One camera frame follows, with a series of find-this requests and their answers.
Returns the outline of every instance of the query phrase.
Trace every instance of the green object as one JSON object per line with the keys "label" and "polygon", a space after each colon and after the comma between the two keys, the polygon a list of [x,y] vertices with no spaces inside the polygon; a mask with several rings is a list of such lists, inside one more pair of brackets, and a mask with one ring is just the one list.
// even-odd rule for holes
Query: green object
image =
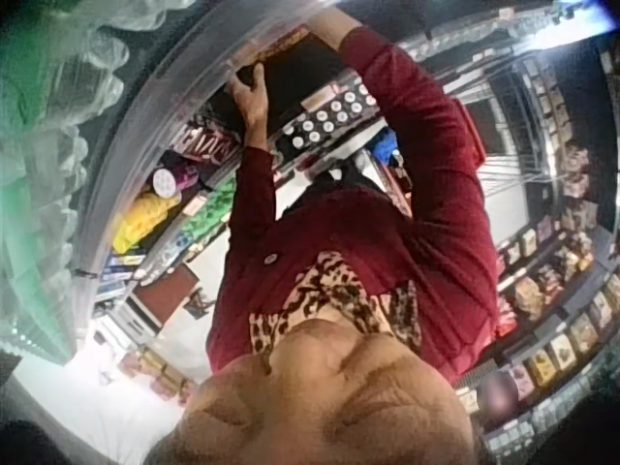
{"label": "green object", "polygon": [[197,241],[217,227],[222,218],[233,209],[236,181],[233,178],[212,192],[202,208],[187,222],[183,232]]}

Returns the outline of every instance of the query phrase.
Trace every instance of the store display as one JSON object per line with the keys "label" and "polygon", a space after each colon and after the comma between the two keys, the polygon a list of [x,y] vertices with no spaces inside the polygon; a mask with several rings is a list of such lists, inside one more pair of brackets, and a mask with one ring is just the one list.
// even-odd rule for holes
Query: store display
{"label": "store display", "polygon": [[124,254],[129,248],[146,237],[168,217],[168,210],[181,202],[177,192],[170,199],[162,199],[156,194],[143,194],[131,206],[127,215],[120,221],[112,247],[117,254]]}
{"label": "store display", "polygon": [[551,353],[561,371],[566,371],[577,362],[573,346],[566,334],[561,334],[551,341]]}
{"label": "store display", "polygon": [[527,398],[534,390],[536,390],[536,386],[534,382],[532,382],[532,378],[530,378],[530,374],[527,372],[527,368],[524,365],[518,364],[509,370],[514,382],[516,383],[516,387],[519,391],[519,400],[523,400]]}
{"label": "store display", "polygon": [[521,250],[523,257],[530,257],[536,252],[536,232],[534,230],[528,230],[521,236]]}
{"label": "store display", "polygon": [[516,284],[515,296],[518,308],[527,313],[531,320],[541,317],[544,309],[544,295],[532,278],[525,277]]}
{"label": "store display", "polygon": [[526,363],[541,388],[547,386],[557,373],[545,349],[538,349],[534,356],[529,358]]}
{"label": "store display", "polygon": [[582,354],[587,354],[599,340],[599,335],[594,329],[592,322],[584,313],[577,318],[570,328],[570,335],[573,338],[574,345]]}

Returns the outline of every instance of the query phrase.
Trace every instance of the display rack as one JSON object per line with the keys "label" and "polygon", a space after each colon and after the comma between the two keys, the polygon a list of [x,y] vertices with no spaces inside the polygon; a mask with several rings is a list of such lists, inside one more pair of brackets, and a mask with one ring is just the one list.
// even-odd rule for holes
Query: display rack
{"label": "display rack", "polygon": [[609,51],[604,51],[601,55],[601,64],[606,77],[609,100],[613,109],[613,118],[616,128],[616,144],[618,150],[618,173],[617,192],[616,192],[616,217],[613,226],[613,238],[609,245],[609,254],[620,254],[620,70],[614,69],[613,60]]}

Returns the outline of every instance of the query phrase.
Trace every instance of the boxed product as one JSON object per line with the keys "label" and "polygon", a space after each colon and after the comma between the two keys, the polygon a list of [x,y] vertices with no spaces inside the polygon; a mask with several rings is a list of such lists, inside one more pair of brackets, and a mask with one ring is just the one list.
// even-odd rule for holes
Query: boxed product
{"label": "boxed product", "polygon": [[590,304],[590,318],[592,322],[598,330],[601,330],[611,323],[612,317],[613,314],[605,296],[602,293],[598,293]]}
{"label": "boxed product", "polygon": [[564,97],[562,96],[562,92],[560,92],[559,87],[549,89],[549,98],[551,99],[551,104],[553,104],[556,108],[564,104]]}
{"label": "boxed product", "polygon": [[548,385],[557,373],[551,357],[545,349],[538,349],[534,356],[527,360],[527,364],[541,388]]}
{"label": "boxed product", "polygon": [[573,346],[566,334],[560,334],[551,341],[551,352],[557,366],[565,371],[577,362]]}
{"label": "boxed product", "polygon": [[544,88],[543,78],[540,76],[532,77],[532,87],[538,95],[543,95],[546,93],[546,89]]}
{"label": "boxed product", "polygon": [[146,252],[141,247],[132,247],[124,255],[111,253],[106,266],[139,266],[146,258]]}
{"label": "boxed product", "polygon": [[524,257],[530,257],[536,252],[536,232],[528,230],[521,236],[521,250]]}
{"label": "boxed product", "polygon": [[507,250],[508,264],[515,264],[521,258],[521,249],[518,242]]}
{"label": "boxed product", "polygon": [[620,313],[620,278],[612,274],[603,289],[603,293],[611,310],[614,313]]}
{"label": "boxed product", "polygon": [[536,282],[544,294],[544,304],[548,305],[562,291],[562,277],[550,264],[541,267],[537,272]]}
{"label": "boxed product", "polygon": [[516,388],[519,390],[519,400],[525,399],[536,389],[524,365],[518,364],[514,366],[510,369],[510,374],[516,383]]}
{"label": "boxed product", "polygon": [[577,347],[582,354],[590,352],[590,349],[592,349],[599,340],[599,335],[586,313],[574,321],[569,330],[569,334],[573,338],[574,346]]}
{"label": "boxed product", "polygon": [[551,264],[553,269],[560,274],[562,280],[568,283],[577,273],[579,256],[564,246],[554,254]]}
{"label": "boxed product", "polygon": [[549,100],[549,98],[546,95],[541,95],[540,101],[541,101],[542,112],[544,114],[551,113],[551,101]]}
{"label": "boxed product", "polygon": [[134,276],[135,266],[114,265],[106,266],[101,274],[101,282],[129,281]]}
{"label": "boxed product", "polygon": [[583,173],[575,173],[564,179],[564,195],[581,199],[590,188],[590,176]]}
{"label": "boxed product", "polygon": [[544,295],[530,277],[525,277],[515,286],[516,304],[531,320],[541,317],[544,309]]}
{"label": "boxed product", "polygon": [[460,400],[461,404],[463,404],[467,415],[472,415],[480,410],[480,407],[478,406],[478,394],[475,389],[468,390],[463,395],[460,395],[458,400]]}
{"label": "boxed product", "polygon": [[499,321],[495,328],[495,333],[498,337],[504,337],[509,332],[516,329],[516,315],[512,306],[506,301],[506,298],[502,295],[499,297],[497,306],[499,308]]}

